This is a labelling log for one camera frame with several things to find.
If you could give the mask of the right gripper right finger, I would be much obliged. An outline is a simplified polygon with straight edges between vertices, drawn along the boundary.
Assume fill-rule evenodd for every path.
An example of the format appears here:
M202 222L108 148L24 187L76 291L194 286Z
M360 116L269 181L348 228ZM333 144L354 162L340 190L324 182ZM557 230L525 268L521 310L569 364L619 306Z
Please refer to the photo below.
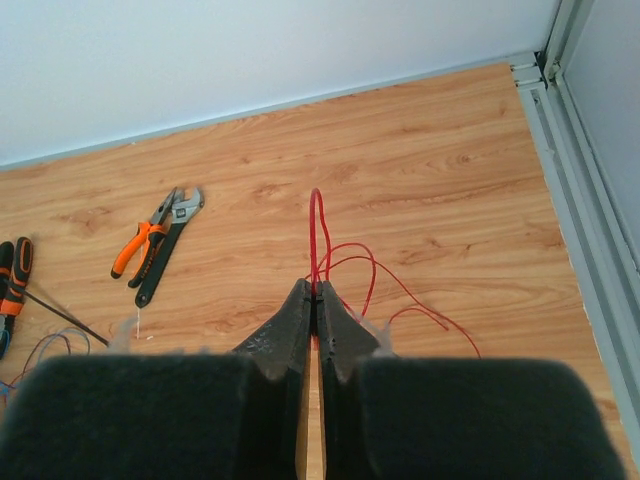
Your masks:
M596 403L566 364L401 357L316 287L329 479L622 479Z

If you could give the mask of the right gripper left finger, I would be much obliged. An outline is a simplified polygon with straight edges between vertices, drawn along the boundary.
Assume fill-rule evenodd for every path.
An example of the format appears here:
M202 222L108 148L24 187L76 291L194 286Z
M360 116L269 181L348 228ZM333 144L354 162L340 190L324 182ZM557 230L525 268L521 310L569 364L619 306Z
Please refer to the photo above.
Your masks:
M301 479L311 288L224 354L58 356L1 425L5 479Z

